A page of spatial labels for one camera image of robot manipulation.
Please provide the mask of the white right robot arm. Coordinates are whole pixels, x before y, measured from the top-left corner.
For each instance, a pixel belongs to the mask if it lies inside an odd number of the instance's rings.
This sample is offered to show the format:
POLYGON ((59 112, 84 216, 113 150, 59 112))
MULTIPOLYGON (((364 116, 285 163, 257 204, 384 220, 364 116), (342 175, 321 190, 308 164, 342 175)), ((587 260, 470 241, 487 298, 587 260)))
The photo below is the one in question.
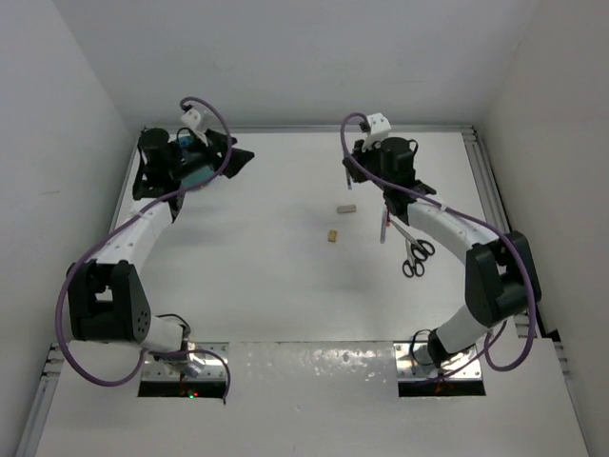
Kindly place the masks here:
POLYGON ((372 182, 383 194, 392 220, 424 232, 464 266, 464 303, 433 328, 417 360, 439 368, 476 345, 492 328, 526 310, 534 311, 542 292, 526 236, 502 232, 480 218, 454 209, 415 170, 418 144, 387 137, 375 145, 364 139, 344 151, 351 182, 372 182))

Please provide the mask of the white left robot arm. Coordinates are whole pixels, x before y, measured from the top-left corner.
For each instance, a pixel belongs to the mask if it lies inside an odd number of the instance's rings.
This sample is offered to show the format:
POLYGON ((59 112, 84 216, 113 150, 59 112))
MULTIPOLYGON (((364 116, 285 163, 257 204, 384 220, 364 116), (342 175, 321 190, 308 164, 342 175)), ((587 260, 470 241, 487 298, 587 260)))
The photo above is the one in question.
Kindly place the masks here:
POLYGON ((212 129, 183 138, 145 129, 137 143, 139 166, 132 186, 130 224, 92 254, 68 288, 71 332, 79 341, 125 343, 151 352, 181 349, 186 328, 153 315, 139 276, 161 233, 184 204, 184 182, 202 169, 236 176, 254 153, 212 129))

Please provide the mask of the red pen with clear cap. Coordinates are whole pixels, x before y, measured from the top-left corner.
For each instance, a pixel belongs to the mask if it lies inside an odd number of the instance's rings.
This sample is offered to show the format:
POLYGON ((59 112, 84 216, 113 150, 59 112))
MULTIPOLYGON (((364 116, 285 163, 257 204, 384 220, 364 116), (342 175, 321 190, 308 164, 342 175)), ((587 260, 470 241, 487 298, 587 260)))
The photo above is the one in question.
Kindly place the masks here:
POLYGON ((350 174, 350 171, 347 168, 345 168, 345 176, 346 176, 347 188, 348 188, 348 190, 352 190, 351 174, 350 174))

